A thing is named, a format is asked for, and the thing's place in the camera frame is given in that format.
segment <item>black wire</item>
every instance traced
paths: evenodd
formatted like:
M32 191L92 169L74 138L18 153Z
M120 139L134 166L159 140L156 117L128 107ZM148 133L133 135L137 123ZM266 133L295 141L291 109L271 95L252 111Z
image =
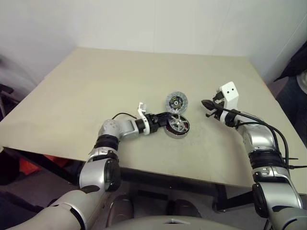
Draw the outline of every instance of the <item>black wire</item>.
M127 113L118 113L118 114L116 114L116 115L112 118L112 120L113 120L115 117L117 117L118 115L121 115L121 114L128 115L128 116L131 116L131 117L133 117L134 119L136 119L136 117L135 117L135 116L132 116L131 114L127 114Z
M274 131L276 131L280 135L280 137L283 140L283 145L284 145L285 164L287 166L289 166L289 148L288 148L288 143L286 141L286 138L284 138L284 135L281 133L281 131L279 131L277 128L275 128L273 126L270 126L268 124L263 124L263 123L260 123L260 122L244 122L244 123L240 123L240 124L236 125L236 127L243 126L243 125L251 125L251 124L263 125L263 126L266 126L266 127L269 126L271 129L273 129Z
M298 166L289 165L289 169L302 169L302 168L307 168L307 165L298 165Z
M250 116L250 115L247 115L247 114L243 114L243 113L241 113L239 111L225 109L222 106L220 106L218 103L216 103L214 101L214 99L212 100L212 102L215 105L215 107L217 107L218 109L221 109L221 110L224 110L226 112L233 113L233 114L236 114L236 115L244 116L244 117L252 119L254 121L258 121L259 123L262 123L264 126L268 127L268 129L272 132L273 139L274 139L275 146L276 146L276 150L279 151L279 144L278 144L277 136L276 136L274 130L272 129L272 126L268 125L267 123L265 123L264 121L262 121L262 120L260 120L260 119L258 119L256 117L253 117L253 116Z
M289 160L298 160L298 158L289 157Z

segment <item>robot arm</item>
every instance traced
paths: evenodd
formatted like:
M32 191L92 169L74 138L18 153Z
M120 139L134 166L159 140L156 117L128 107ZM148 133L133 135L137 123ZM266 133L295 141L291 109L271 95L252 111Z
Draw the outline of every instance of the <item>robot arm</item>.
M90 229L109 192L116 191L120 186L117 157L119 142L124 138L135 138L141 133L148 135L156 132L159 127L168 125L173 115L146 115L143 103L140 103L138 112L137 120L107 120L103 123L94 148L81 170L79 190L64 194L32 219L10 229Z
M207 117L214 115L223 124L236 127L242 136L253 169L256 212L268 218L275 230L307 229L306 210L302 209L302 201L276 148L272 131L262 124L244 125L255 122L252 118L259 118L244 116L237 110L237 101L236 87L229 82L219 88L213 101L203 100L202 104L209 110Z

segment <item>table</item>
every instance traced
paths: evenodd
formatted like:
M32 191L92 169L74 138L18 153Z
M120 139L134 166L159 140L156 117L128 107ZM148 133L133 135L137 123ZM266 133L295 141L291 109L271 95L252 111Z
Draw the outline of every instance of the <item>table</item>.
M241 136L205 117L202 99L233 81L238 109L264 119L286 137L290 161L307 164L307 150L254 67L244 57L211 57L75 49L0 123L0 145L85 161L106 119L119 112L165 111L165 98L183 92L191 128L184 139L163 129L119 145L121 167L212 183L251 187L253 179ZM127 119L122 115L117 119ZM307 169L291 171L307 194Z

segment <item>white wall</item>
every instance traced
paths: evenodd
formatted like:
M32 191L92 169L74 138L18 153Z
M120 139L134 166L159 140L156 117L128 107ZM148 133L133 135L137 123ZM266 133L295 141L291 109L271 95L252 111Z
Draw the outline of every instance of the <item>white wall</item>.
M306 0L0 0L0 82L23 97L75 46L246 56L270 82L306 15Z

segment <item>circular part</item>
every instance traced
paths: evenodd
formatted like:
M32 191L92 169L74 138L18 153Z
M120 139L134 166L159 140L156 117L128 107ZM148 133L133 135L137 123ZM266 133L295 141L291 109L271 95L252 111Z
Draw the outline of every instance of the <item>circular part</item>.
M180 114L173 114L164 127L165 132L172 138L184 138L190 130L190 124L187 119Z
M104 179L106 192L114 192L120 187L120 167L117 160L110 159L107 161L104 169Z
M188 99L182 92L173 92L165 101L166 110L173 114L183 113L188 106Z
M252 191L257 214L262 218L268 218L269 211L261 185L259 183L253 184Z

